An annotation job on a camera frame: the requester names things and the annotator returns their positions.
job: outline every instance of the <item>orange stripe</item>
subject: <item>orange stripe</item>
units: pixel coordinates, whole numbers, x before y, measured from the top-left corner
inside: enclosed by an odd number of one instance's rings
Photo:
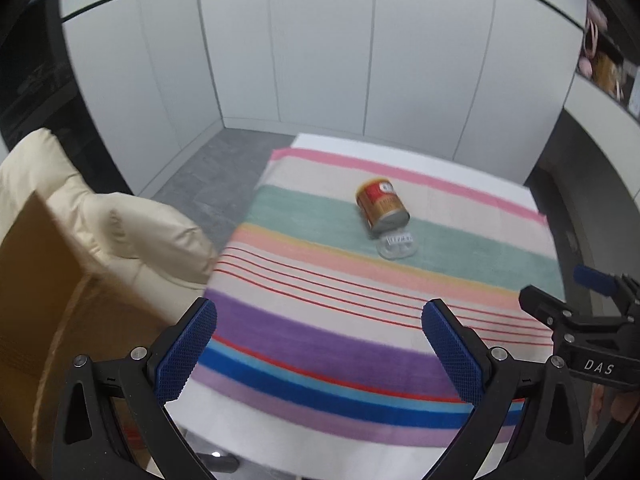
[[[248,244],[277,256],[424,292],[434,298],[444,296],[497,308],[520,310],[518,293],[511,290],[303,242],[252,224],[245,223],[236,229],[231,243]]]

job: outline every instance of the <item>red stripe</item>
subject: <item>red stripe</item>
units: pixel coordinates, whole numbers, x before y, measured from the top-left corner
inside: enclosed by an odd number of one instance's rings
[[[250,355],[251,357],[255,357],[256,359],[260,359],[260,361],[264,361],[265,363],[268,363],[270,365],[274,365],[274,366],[277,366],[278,368],[282,368],[284,370],[288,370],[290,372],[293,372],[305,377],[310,377],[318,381],[323,381],[325,383],[336,384],[337,386],[344,386],[347,388],[352,388],[353,390],[360,390],[363,392],[384,395],[387,397],[401,397],[403,399],[414,399],[414,400],[432,400],[434,402],[453,402],[453,403],[463,402],[462,400],[457,399],[455,397],[431,397],[431,396],[421,396],[416,394],[405,394],[402,392],[392,392],[389,390],[383,390],[382,388],[374,388],[373,386],[364,386],[362,384],[351,383],[349,381],[341,381],[332,377],[328,377],[322,374],[317,374],[315,372],[310,372],[308,370],[303,370],[302,368],[297,368],[295,366],[291,366],[289,364],[276,361],[276,359],[272,359],[270,357],[267,357],[266,355],[255,352],[249,348],[245,348],[243,346],[232,343],[228,339],[224,339],[215,334],[213,335],[212,339],[215,339],[219,343],[222,343],[223,345],[228,346],[229,348],[233,348],[234,350],[242,352],[243,354]]]
[[[240,260],[242,262],[251,264],[252,266],[258,267],[259,269],[263,269],[263,270],[266,270],[268,272],[273,272],[274,274],[279,274],[280,276],[285,276],[286,278],[292,278],[294,280],[300,280],[301,282],[310,283],[311,285],[322,286],[324,288],[328,288],[330,290],[336,290],[337,292],[342,292],[344,294],[351,294],[353,296],[358,296],[360,298],[365,298],[366,300],[381,301],[382,303],[389,303],[389,304],[392,304],[392,305],[395,305],[395,306],[401,306],[401,307],[404,307],[404,308],[410,308],[412,310],[418,310],[420,312],[422,311],[422,307],[419,307],[419,306],[406,305],[406,304],[396,303],[395,301],[389,301],[389,300],[381,300],[380,298],[374,298],[373,296],[366,296],[365,294],[359,294],[359,293],[353,292],[351,290],[344,290],[343,288],[337,288],[337,287],[334,287],[334,286],[331,286],[331,285],[325,285],[324,283],[318,283],[318,282],[313,282],[311,280],[306,280],[305,278],[300,278],[299,276],[293,276],[292,274],[286,274],[285,272],[279,272],[278,270],[270,269],[269,267],[265,267],[265,266],[259,265],[259,264],[255,263],[255,262],[252,262],[251,260],[247,260],[245,258],[241,258],[240,256],[235,256],[234,254],[222,254],[221,258],[222,257],[234,258],[236,260]],[[230,264],[228,262],[223,262],[221,260],[218,260],[218,263],[219,264],[227,264],[227,265],[234,266],[234,267],[237,267],[237,268],[242,269],[242,270],[246,270],[247,272],[251,272],[249,269],[246,269],[246,268],[240,267],[240,266],[235,266],[234,264]],[[293,266],[287,266],[287,267],[290,267],[290,268],[296,269],[298,271],[304,272],[304,269],[297,269],[297,268],[295,268]],[[262,278],[268,279],[267,277],[261,276],[260,274],[256,274],[255,272],[251,272],[251,273],[255,274],[256,276],[260,276]],[[358,284],[357,283],[350,283],[350,285],[357,286]],[[338,298],[333,298],[331,296],[328,296],[328,298],[332,298],[332,300],[338,300]],[[368,308],[368,306],[362,305],[362,304],[359,304],[359,303],[353,303],[353,304],[356,304],[357,306],[364,306],[364,307]],[[466,317],[466,316],[459,316],[459,315],[456,315],[456,317],[458,319],[468,319],[468,320],[471,320],[471,321],[481,321],[481,322],[484,322],[484,323],[487,323],[487,324],[508,326],[510,328],[524,328],[526,330],[538,330],[540,332],[544,332],[545,336],[549,332],[549,330],[546,329],[546,328],[539,328],[539,327],[534,327],[534,326],[519,326],[519,325],[510,324],[510,323],[501,323],[499,321],[491,321],[491,320],[488,320],[488,319],[481,319],[481,318],[477,318],[477,317]],[[527,333],[524,333],[523,335],[535,336],[535,334],[527,334]]]
[[[270,282],[277,283],[279,285],[290,286],[291,288],[295,288],[297,290],[302,290],[303,292],[309,292],[310,294],[315,294],[316,296],[322,296],[323,298],[327,298],[328,300],[340,301],[341,303],[348,303],[354,306],[360,306],[362,308],[369,308],[371,310],[377,310],[378,312],[384,312],[385,314],[393,314],[394,316],[408,317],[409,319],[420,319],[418,316],[411,316],[410,314],[402,314],[401,312],[394,312],[393,310],[387,310],[386,308],[380,308],[377,306],[365,305],[363,303],[357,303],[356,301],[343,300],[341,298],[336,298],[335,296],[330,296],[329,294],[323,294],[322,292],[316,292],[314,290],[309,290],[308,288],[304,288],[303,286],[293,285],[292,283],[281,282],[280,280],[276,280],[274,278],[270,278],[269,276],[263,276],[258,272],[253,272],[252,270],[245,269],[244,267],[238,266],[236,264],[230,264],[229,262],[219,262],[222,265],[228,265],[231,267],[235,267],[236,269],[244,270],[244,272],[248,272],[253,274],[254,276],[258,276],[264,280],[269,280]]]
[[[417,330],[421,330],[421,327],[419,327],[419,326],[407,325],[405,323],[398,323],[398,322],[395,322],[395,321],[389,321],[388,319],[381,319],[379,317],[367,316],[366,314],[360,314],[360,313],[357,313],[357,312],[352,312],[351,310],[345,310],[343,308],[338,308],[336,306],[331,306],[331,305],[327,305],[327,304],[324,304],[324,303],[319,303],[317,301],[307,300],[305,298],[300,298],[300,296],[296,296],[294,294],[289,294],[288,292],[284,292],[283,290],[276,290],[275,288],[271,288],[270,286],[261,285],[260,283],[254,282],[253,280],[249,280],[248,278],[245,278],[244,276],[239,276],[238,274],[235,274],[233,272],[229,272],[228,270],[216,269],[216,270],[214,270],[214,272],[222,272],[223,274],[229,274],[230,276],[234,276],[235,278],[239,278],[240,280],[243,280],[245,282],[251,283],[252,285],[259,286],[260,288],[263,288],[265,290],[270,290],[271,292],[275,292],[276,294],[281,294],[283,296],[288,296],[290,298],[293,298],[294,300],[304,301],[305,303],[311,303],[311,304],[314,304],[314,305],[317,305],[317,306],[322,306],[323,308],[329,308],[331,310],[337,310],[338,312],[344,312],[345,314],[353,314],[354,316],[365,317],[367,319],[373,319],[374,321],[381,321],[383,323],[389,323],[391,325],[398,325],[398,326],[404,326],[405,328],[415,328]]]
[[[284,264],[282,262],[278,262],[276,260],[271,260],[270,258],[264,257],[261,254],[252,253],[251,251],[247,251],[246,249],[242,249],[240,247],[227,246],[225,251],[229,250],[229,249],[233,249],[235,251],[241,251],[243,253],[250,254],[251,256],[255,256],[256,258],[260,258],[261,260],[265,260],[265,261],[267,261],[267,262],[269,262],[271,264],[277,264],[277,265],[286,267],[287,269],[298,270],[299,272],[306,272],[308,274],[311,274],[313,276],[318,276],[320,278],[325,278],[325,279],[328,279],[328,280],[334,280],[336,282],[345,283],[347,285],[359,286],[361,288],[374,290],[376,292],[381,292],[383,294],[389,294],[390,296],[398,296],[399,298],[406,298],[408,300],[415,300],[415,301],[421,301],[421,302],[425,301],[424,298],[418,298],[416,296],[408,296],[407,294],[401,294],[400,292],[393,292],[393,291],[390,291],[390,290],[384,290],[382,288],[375,288],[374,286],[363,285],[361,283],[349,282],[348,280],[342,280],[340,278],[335,278],[334,276],[328,276],[326,274],[321,274],[319,272],[313,272],[312,270],[302,269],[301,267],[296,267],[296,266],[292,266],[292,265],[289,265],[289,264]],[[224,254],[223,253],[223,254],[220,255],[220,257],[222,257],[222,256],[229,256],[231,258],[239,258],[239,256],[234,256],[233,254]],[[389,301],[389,303],[396,304],[396,305],[399,305],[399,306],[406,306],[406,305],[402,305],[401,303],[394,303],[392,301]],[[509,314],[493,314],[492,312],[485,312],[484,310],[479,310],[477,308],[471,308],[471,307],[468,307],[468,306],[459,306],[459,305],[454,305],[454,304],[449,304],[449,303],[447,303],[447,306],[450,307],[450,308],[459,308],[459,309],[462,309],[462,310],[468,310],[470,312],[477,312],[478,314],[485,314],[485,315],[488,315],[488,316],[507,317],[509,319],[517,319],[519,321],[537,323],[537,321],[531,319],[530,317],[510,316]],[[546,328],[539,328],[537,326],[536,327],[533,327],[533,326],[525,327],[525,326],[523,326],[523,328],[530,328],[532,330],[543,330],[543,331],[546,331]]]
[[[259,278],[262,278],[264,280],[268,280],[270,282],[277,283],[279,285],[290,286],[291,288],[295,288],[295,289],[301,290],[303,292],[308,292],[310,294],[316,294],[318,296],[322,296],[324,298],[327,298],[328,300],[341,301],[341,302],[349,303],[349,304],[352,304],[352,305],[355,305],[355,306],[360,306],[360,307],[368,308],[368,309],[371,309],[371,310],[377,310],[379,312],[385,312],[386,314],[393,314],[394,316],[403,316],[403,317],[408,317],[410,319],[420,319],[418,317],[409,316],[407,314],[398,314],[396,312],[393,312],[391,310],[386,310],[384,308],[378,308],[378,307],[375,307],[375,306],[369,306],[369,305],[365,305],[365,304],[362,304],[362,303],[355,303],[354,301],[347,301],[347,300],[341,300],[340,298],[334,298],[333,296],[329,296],[328,294],[322,294],[321,292],[315,292],[313,290],[308,290],[307,288],[303,288],[301,286],[291,285],[290,283],[281,282],[280,280],[274,280],[273,278],[268,278],[267,276],[263,276],[261,274],[258,274],[257,272],[253,272],[252,270],[244,269],[243,267],[237,266],[236,264],[230,264],[228,262],[220,262],[220,263],[224,264],[224,265],[231,266],[231,267],[235,267],[235,268],[240,269],[240,270],[244,270],[244,272],[251,273],[254,276],[258,276]],[[296,296],[296,295],[293,295],[293,294],[289,294],[288,292],[284,292],[282,290],[277,290],[275,288],[271,288],[269,286],[262,285],[260,283],[254,282],[252,280],[249,280],[248,278],[245,278],[244,276],[239,276],[238,274],[235,274],[235,273],[230,272],[228,270],[216,268],[216,270],[214,272],[223,272],[225,274],[229,274],[231,276],[235,276],[236,278],[240,278],[241,280],[245,280],[246,282],[252,283],[253,285],[260,286],[261,288],[264,288],[266,290],[270,290],[271,292],[276,292],[277,294],[283,294],[285,296],[289,296],[289,297],[295,298],[297,300],[302,300],[302,301],[305,301],[307,303],[316,304],[316,305],[319,305],[319,306],[323,306],[325,308],[330,308],[332,310],[338,310],[340,312],[345,312],[347,314],[353,314],[354,316],[366,317],[367,319],[373,319],[373,320],[376,320],[376,321],[382,321],[382,322],[390,323],[390,324],[394,324],[394,325],[405,326],[405,327],[408,327],[408,328],[417,328],[419,330],[422,329],[421,326],[412,326],[412,325],[407,325],[407,324],[404,324],[404,323],[399,323],[399,322],[396,322],[396,321],[391,321],[391,320],[388,320],[388,319],[382,319],[382,318],[379,318],[379,317],[367,316],[366,314],[360,314],[360,313],[357,313],[357,312],[353,312],[352,310],[345,310],[343,308],[338,308],[338,307],[335,307],[335,306],[326,305],[324,303],[318,303],[317,301],[308,300],[308,299],[305,299],[305,298],[300,298],[299,296]],[[525,334],[525,333],[519,333],[519,332],[505,332],[503,330],[491,330],[489,328],[483,328],[483,327],[472,326],[472,325],[466,325],[466,326],[468,326],[469,328],[473,328],[474,330],[478,330],[480,332],[491,332],[491,333],[496,333],[496,334],[513,335],[513,336],[518,336],[518,337],[520,337],[520,336],[524,336],[524,337],[544,337],[544,336],[539,336],[539,335],[535,335],[535,334]],[[504,342],[517,343],[518,341],[504,341]],[[523,344],[536,344],[536,343],[527,341],[527,342],[523,342]]]

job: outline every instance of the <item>tiled floor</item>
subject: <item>tiled floor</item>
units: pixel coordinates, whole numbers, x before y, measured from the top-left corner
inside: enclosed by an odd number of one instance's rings
[[[242,221],[273,150],[294,137],[222,130],[164,184],[154,200],[198,224],[221,250]]]

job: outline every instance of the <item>green stripe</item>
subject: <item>green stripe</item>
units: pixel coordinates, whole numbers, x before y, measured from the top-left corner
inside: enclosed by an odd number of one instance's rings
[[[307,242],[380,258],[355,203],[262,186],[246,221]],[[398,263],[508,290],[535,285],[564,298],[554,259],[416,218],[408,229],[418,251]]]

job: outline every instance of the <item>table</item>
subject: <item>table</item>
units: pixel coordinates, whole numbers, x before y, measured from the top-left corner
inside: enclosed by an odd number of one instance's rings
[[[354,191],[386,176],[418,252],[380,258]],[[544,361],[550,330],[520,311],[560,298],[546,219],[521,186],[395,148],[300,134],[277,150],[206,296],[218,328],[180,398],[180,425],[249,460],[324,480],[420,479],[470,412],[420,330],[443,298],[488,346]],[[483,466],[504,452],[521,405]]]

